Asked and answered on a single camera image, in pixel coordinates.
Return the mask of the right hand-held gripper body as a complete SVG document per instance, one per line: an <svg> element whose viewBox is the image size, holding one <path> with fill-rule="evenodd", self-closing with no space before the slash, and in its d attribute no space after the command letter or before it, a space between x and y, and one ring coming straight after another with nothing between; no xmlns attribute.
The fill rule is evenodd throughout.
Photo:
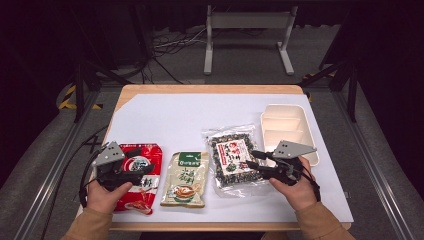
<svg viewBox="0 0 424 240"><path fill-rule="evenodd" d="M262 176L264 179L275 178L293 186L303 174L304 167L299 157L315 151L316 148L313 146L283 140L272 152L265 153L265 156L274 161L275 165L265 167L262 170Z"/></svg>

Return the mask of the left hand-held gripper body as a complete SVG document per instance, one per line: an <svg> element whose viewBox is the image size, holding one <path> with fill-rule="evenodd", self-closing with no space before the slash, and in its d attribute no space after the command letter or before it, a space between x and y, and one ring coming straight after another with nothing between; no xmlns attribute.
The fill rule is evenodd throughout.
<svg viewBox="0 0 424 240"><path fill-rule="evenodd" d="M93 173L98 183L108 191L113 191L122 184L131 182L139 185L144 176L142 171L124 171L122 164L125 154L116 141L104 146L92 163Z"/></svg>

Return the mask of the red snack packet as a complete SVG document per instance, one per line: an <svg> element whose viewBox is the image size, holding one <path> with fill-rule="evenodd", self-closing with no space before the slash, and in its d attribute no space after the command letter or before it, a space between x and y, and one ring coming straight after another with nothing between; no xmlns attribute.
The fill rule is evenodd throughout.
<svg viewBox="0 0 424 240"><path fill-rule="evenodd" d="M154 203L158 190L160 175L162 169L162 150L155 144L120 144L123 152L139 148L142 153L140 156L127 158L123 160L123 170L132 171L134 165L146 166L154 164L154 170L145 174L139 185L133 185L132 188L121 197L115 207L115 212L135 210L144 215L153 213L152 205Z"/></svg>

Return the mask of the person's left hand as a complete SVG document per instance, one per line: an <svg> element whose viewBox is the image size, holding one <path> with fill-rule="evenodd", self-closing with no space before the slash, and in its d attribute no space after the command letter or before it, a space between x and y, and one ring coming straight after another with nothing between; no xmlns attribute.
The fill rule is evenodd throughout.
<svg viewBox="0 0 424 240"><path fill-rule="evenodd" d="M131 182L126 182L110 192L97 181L93 181L88 185L87 207L100 213L111 214L117 202L132 186Z"/></svg>

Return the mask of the person's right hand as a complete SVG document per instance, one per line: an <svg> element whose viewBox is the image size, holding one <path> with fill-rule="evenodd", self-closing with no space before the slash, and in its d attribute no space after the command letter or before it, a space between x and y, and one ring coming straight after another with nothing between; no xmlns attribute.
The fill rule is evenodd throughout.
<svg viewBox="0 0 424 240"><path fill-rule="evenodd" d="M269 183L287 199L295 211L303 210L317 202L313 186L305 177L302 177L293 186L284 184L275 178L270 178Z"/></svg>

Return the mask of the cream divided lunch box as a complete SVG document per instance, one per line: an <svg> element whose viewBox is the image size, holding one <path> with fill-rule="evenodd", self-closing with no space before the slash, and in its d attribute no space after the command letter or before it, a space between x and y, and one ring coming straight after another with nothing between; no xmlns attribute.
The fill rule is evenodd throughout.
<svg viewBox="0 0 424 240"><path fill-rule="evenodd" d="M266 152L282 140L316 146L307 115L299 105L269 104L261 114L261 132Z"/></svg>

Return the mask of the clear seaweed snack packet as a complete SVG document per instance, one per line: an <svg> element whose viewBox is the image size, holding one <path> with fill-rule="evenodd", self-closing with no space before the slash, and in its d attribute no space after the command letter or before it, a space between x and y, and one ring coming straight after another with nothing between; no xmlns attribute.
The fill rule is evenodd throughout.
<svg viewBox="0 0 424 240"><path fill-rule="evenodd" d="M268 195L272 187L248 161L266 166L265 160L255 159L257 149L255 125L226 126L207 129L202 137L212 160L214 190L223 198L244 198Z"/></svg>

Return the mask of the beige and green snack packet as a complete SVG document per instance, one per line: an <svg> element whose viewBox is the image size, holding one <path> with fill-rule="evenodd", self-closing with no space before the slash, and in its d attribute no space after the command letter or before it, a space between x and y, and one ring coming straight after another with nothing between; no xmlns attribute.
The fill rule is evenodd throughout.
<svg viewBox="0 0 424 240"><path fill-rule="evenodd" d="M160 205L203 208L208 167L207 152L175 153L167 169Z"/></svg>

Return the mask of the white paper sheet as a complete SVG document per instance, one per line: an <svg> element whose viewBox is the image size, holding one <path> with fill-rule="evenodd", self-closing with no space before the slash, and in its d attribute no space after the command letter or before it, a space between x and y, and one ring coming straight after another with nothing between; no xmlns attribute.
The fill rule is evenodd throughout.
<svg viewBox="0 0 424 240"><path fill-rule="evenodd" d="M179 151L203 151L201 131L232 125L255 125L255 138L262 142L260 115L270 104L298 106L305 113L319 163L313 174L320 185L323 204L342 222L353 216L321 136L314 113L303 94L138 94L114 115L107 142L156 143L163 163ZM206 187L205 206L200 209L163 207L159 188L149 216L137 211L114 215L115 222L139 223L288 223L296 220L284 196L275 190L262 196L221 198Z"/></svg>

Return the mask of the black metal stand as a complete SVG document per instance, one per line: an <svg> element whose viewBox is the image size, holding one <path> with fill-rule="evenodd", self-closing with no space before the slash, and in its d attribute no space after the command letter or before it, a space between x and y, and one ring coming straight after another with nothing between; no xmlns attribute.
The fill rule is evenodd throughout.
<svg viewBox="0 0 424 240"><path fill-rule="evenodd" d="M345 86L348 85L348 97L347 97L347 113L352 122L356 122L355 116L355 107L356 107L356 93L358 87L357 81L357 68L354 62L352 61L341 61L336 64L332 64L318 73L308 77L298 83L300 87L306 87L318 80L324 78L325 76L333 73L334 77L328 84L328 87L331 91L339 92Z"/></svg>
<svg viewBox="0 0 424 240"><path fill-rule="evenodd" d="M88 61L86 59L79 60L75 64L74 71L74 83L76 86L76 116L74 120L75 123L78 123L82 119L87 109L84 98L84 86L87 86L90 91L94 92L98 92L101 88L100 80L96 75L97 72L102 73L106 77L111 78L112 80L120 83L123 86L130 84L130 81L94 62Z"/></svg>

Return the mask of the aluminium floor rail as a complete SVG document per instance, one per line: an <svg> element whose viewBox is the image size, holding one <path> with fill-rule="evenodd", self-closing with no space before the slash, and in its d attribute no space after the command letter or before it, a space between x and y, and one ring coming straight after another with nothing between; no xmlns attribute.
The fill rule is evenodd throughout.
<svg viewBox="0 0 424 240"><path fill-rule="evenodd" d="M28 210L24 220L22 221L17 233L15 234L13 240L28 240L30 235L32 234L38 220L41 217L42 212L44 211L50 197L52 196L54 190L58 185L60 175L65 169L65 161L70 155L71 147L73 146L75 139L81 131L82 126L90 112L90 109L95 104L98 95L98 91L89 92L87 94L85 102L83 103L84 112L80 116L79 120L71 125L70 131L65 138L64 144L60 148L57 157L51 165L51 168L48 174L46 175L44 182L39 188L37 195L30 209Z"/></svg>
<svg viewBox="0 0 424 240"><path fill-rule="evenodd" d="M353 135L353 138L359 148L362 155L362 163L366 169L368 176L376 190L376 193L382 203L382 206L389 217L389 220L396 232L399 240L417 240L408 223L406 222L403 214L401 213L398 202L394 196L394 193L385 178L383 172L376 165L373 155L368 148L362 132L358 125L351 120L350 115L347 112L348 104L344 99L342 93L333 93L334 101L340 109L343 118L347 122L348 128Z"/></svg>

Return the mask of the white metal table frame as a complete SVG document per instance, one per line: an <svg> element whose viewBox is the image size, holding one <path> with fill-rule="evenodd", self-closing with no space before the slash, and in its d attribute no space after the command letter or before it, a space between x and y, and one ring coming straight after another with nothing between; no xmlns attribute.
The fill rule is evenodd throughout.
<svg viewBox="0 0 424 240"><path fill-rule="evenodd" d="M276 44L283 62L286 74L292 76L294 68L287 52L287 46L294 22L297 16L298 7L293 6L290 10L282 12L215 12L212 6L207 8L206 33L207 42L205 49L204 74L212 73L213 64L213 40L214 29L282 29L283 39Z"/></svg>

